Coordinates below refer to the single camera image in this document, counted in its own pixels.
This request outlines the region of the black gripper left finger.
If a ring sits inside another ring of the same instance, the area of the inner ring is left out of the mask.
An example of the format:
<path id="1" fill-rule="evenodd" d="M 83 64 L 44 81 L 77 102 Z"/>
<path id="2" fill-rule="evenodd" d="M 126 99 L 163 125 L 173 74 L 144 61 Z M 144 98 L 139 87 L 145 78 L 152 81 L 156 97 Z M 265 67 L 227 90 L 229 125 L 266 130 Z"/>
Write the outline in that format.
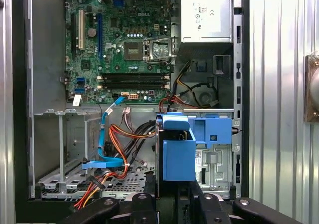
<path id="1" fill-rule="evenodd" d="M 144 191 L 124 201 L 102 197 L 66 218 L 60 224 L 157 224 L 155 177 L 146 175 Z"/>

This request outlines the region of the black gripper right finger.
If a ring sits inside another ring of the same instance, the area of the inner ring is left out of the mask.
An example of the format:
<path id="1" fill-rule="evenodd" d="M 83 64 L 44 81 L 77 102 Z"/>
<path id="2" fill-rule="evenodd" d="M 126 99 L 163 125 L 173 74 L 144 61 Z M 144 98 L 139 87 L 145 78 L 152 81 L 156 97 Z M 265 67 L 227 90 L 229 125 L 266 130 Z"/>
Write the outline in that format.
<path id="1" fill-rule="evenodd" d="M 191 221 L 194 224 L 299 224 L 300 222 L 251 198 L 225 203 L 215 194 L 204 193 L 190 182 Z"/>

